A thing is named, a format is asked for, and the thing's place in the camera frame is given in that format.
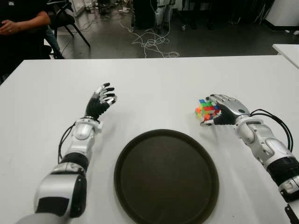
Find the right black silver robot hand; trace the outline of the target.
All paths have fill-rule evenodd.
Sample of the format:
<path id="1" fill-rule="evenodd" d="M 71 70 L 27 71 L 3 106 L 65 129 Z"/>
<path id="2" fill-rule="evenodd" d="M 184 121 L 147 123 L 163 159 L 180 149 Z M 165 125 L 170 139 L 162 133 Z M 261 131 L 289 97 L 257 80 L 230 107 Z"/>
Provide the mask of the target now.
<path id="1" fill-rule="evenodd" d="M 211 94 L 207 100 L 214 102 L 220 109 L 220 115 L 212 120 L 202 121 L 201 126 L 235 125 L 239 117 L 249 117 L 250 112 L 239 100 L 223 94 Z"/>

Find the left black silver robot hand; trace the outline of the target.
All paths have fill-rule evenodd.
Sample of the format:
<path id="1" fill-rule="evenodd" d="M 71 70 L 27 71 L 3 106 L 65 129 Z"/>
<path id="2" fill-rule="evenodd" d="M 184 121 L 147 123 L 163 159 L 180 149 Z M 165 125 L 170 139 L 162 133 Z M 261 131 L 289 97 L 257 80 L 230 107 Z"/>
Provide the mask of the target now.
<path id="1" fill-rule="evenodd" d="M 92 94 L 85 110 L 85 116 L 98 119 L 100 115 L 117 101 L 117 96 L 113 93 L 114 87 L 110 83 L 104 83 Z"/>

